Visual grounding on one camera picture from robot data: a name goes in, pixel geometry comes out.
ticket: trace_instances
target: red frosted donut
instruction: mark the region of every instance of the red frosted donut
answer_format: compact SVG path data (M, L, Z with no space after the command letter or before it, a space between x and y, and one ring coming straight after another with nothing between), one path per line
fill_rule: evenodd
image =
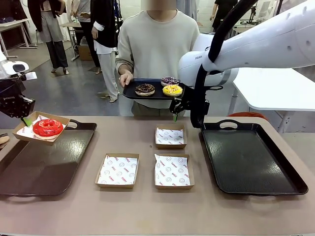
M53 139L63 130L63 124L54 119L43 119L36 122L33 132L41 139Z

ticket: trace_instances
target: black serving tray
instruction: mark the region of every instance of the black serving tray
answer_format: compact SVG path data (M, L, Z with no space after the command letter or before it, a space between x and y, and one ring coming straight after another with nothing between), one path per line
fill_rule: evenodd
M237 128L221 125L231 122ZM301 195L308 187L261 125L222 120L201 132L220 190L246 195Z
M153 85L156 89L156 92L148 97L142 97L136 94L135 89L137 86L142 84ZM184 84L180 83L180 87L185 89ZM163 93L163 86L160 79L133 79L129 85L125 86L123 95L130 99L150 99L150 100L172 100L173 97L166 96Z
M52 146L19 141L0 162L0 195L56 196L70 186L97 124L67 127Z

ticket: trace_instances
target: white sleeve cuff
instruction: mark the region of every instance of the white sleeve cuff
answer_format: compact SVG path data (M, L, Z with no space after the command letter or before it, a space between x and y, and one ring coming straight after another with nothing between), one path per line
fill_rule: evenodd
M104 26L100 25L98 22L94 22L93 26L98 30L98 31L103 31Z

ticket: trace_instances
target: purple frosted donut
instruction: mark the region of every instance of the purple frosted donut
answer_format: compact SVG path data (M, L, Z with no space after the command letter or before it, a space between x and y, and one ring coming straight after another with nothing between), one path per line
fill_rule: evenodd
M161 79L161 84L163 87L167 85L179 85L179 80L173 77L164 77Z

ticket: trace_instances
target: yellow donut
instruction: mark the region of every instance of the yellow donut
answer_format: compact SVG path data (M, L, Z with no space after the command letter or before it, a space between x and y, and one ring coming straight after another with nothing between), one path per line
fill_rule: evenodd
M163 93L167 96L177 97L183 93L183 89L178 85L167 85L163 88Z

